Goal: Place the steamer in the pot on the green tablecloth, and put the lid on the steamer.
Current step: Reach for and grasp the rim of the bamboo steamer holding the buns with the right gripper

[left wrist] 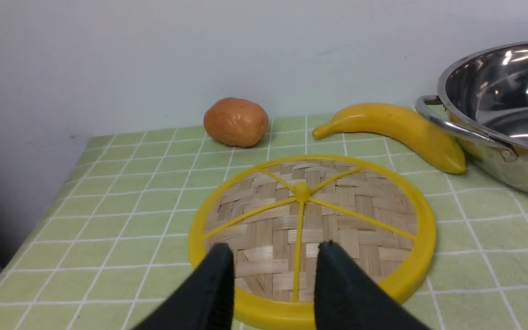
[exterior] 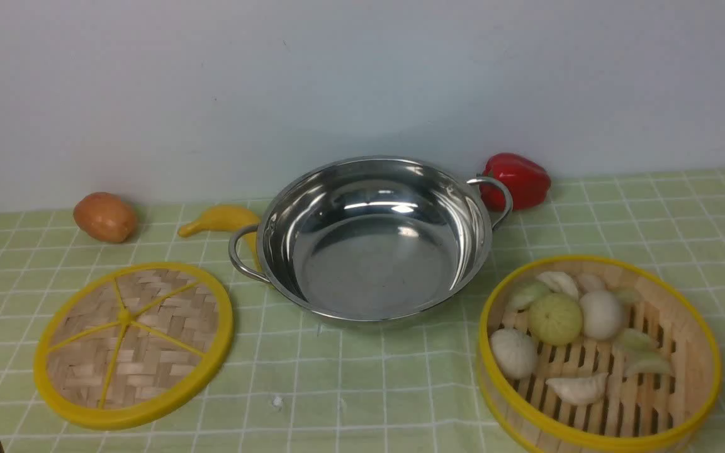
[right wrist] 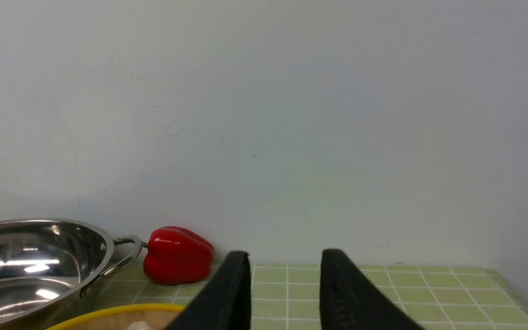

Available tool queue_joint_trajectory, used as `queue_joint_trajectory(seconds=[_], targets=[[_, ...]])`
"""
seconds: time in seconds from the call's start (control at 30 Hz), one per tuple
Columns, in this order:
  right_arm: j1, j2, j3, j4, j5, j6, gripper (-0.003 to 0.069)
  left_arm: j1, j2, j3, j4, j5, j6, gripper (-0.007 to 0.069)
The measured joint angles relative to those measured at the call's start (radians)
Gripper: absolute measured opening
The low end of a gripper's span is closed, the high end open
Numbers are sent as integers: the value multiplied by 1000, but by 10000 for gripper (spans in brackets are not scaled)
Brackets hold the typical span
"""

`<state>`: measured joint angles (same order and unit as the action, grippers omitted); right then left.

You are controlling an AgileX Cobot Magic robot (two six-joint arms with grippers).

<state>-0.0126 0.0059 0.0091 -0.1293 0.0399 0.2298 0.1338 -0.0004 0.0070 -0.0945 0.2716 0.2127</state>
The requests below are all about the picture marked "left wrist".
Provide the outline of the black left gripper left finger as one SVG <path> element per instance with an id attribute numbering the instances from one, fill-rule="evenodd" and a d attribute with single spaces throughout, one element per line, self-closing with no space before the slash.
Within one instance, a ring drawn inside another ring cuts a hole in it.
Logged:
<path id="1" fill-rule="evenodd" d="M 235 294 L 233 253 L 215 244 L 191 275 L 135 330 L 230 330 Z"/>

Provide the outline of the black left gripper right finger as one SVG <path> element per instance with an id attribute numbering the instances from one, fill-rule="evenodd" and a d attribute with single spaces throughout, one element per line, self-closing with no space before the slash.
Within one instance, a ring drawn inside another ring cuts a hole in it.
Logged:
<path id="1" fill-rule="evenodd" d="M 389 297 L 336 242 L 319 245 L 314 286 L 317 330 L 427 330 Z"/>

